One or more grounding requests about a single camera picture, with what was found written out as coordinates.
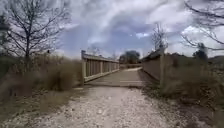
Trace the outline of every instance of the cloudy sky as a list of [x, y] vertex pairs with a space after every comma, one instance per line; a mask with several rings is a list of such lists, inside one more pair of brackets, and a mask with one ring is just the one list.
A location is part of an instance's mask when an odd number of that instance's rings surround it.
[[[137, 50], [143, 56], [153, 49], [150, 37], [157, 22], [166, 31], [167, 52], [190, 56], [195, 49], [179, 43], [180, 34], [200, 33], [193, 27], [193, 14], [182, 0], [72, 0], [71, 18], [60, 37], [63, 45], [58, 50], [68, 57], [80, 57], [80, 51], [91, 46], [99, 47], [107, 57], [126, 50]], [[214, 45], [208, 39], [200, 40]]]

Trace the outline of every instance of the bush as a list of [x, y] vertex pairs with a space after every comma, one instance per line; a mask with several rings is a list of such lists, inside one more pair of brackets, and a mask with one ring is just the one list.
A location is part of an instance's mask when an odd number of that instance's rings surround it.
[[72, 88], [74, 82], [81, 80], [81, 63], [79, 61], [64, 60], [48, 69], [45, 87], [49, 90], [64, 91]]
[[81, 62], [65, 57], [40, 55], [28, 65], [18, 61], [0, 79], [0, 101], [29, 95], [37, 89], [68, 90], [81, 81], [81, 73]]
[[223, 86], [211, 75], [201, 61], [189, 60], [178, 68], [169, 67], [166, 70], [166, 85], [161, 88], [161, 95], [178, 98], [182, 102], [213, 106], [224, 96]]

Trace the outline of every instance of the gravel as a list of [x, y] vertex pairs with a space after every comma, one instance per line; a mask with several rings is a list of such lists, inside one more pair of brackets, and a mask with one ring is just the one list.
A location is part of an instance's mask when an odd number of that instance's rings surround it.
[[37, 128], [173, 128], [181, 127], [176, 113], [163, 113], [155, 99], [146, 100], [141, 90], [95, 87], [70, 101], [60, 111], [35, 119]]

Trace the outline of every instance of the bridge deck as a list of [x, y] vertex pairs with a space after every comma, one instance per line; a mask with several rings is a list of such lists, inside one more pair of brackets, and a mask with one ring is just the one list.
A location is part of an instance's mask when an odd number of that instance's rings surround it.
[[86, 83], [96, 86], [144, 87], [152, 84], [150, 77], [141, 68], [121, 70]]

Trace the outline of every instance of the wooden railing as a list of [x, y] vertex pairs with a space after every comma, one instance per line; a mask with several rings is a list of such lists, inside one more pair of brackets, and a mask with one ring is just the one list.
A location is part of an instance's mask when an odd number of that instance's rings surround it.
[[119, 70], [119, 62], [102, 56], [81, 52], [83, 83]]

